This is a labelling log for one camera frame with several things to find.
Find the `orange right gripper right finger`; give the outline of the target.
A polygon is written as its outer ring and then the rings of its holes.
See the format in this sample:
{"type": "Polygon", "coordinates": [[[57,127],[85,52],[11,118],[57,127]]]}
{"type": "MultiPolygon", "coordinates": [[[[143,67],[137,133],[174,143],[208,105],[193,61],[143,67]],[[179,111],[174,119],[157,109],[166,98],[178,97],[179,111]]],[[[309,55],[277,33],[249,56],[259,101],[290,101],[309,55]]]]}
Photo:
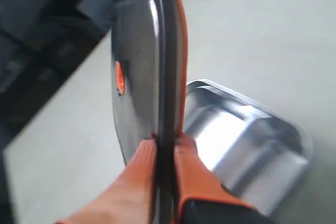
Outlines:
{"type": "Polygon", "coordinates": [[[178,187],[176,223],[273,223],[222,186],[200,160],[196,142],[187,134],[175,140],[174,165],[178,187]]]}

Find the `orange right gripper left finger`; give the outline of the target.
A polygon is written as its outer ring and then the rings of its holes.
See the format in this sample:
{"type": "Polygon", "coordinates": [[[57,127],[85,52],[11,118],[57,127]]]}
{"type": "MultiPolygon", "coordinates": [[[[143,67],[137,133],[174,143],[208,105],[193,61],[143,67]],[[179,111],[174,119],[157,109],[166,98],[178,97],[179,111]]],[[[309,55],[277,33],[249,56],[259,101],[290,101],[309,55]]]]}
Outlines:
{"type": "Polygon", "coordinates": [[[156,142],[142,140],[117,179],[94,201],[57,223],[152,223],[156,142]]]}

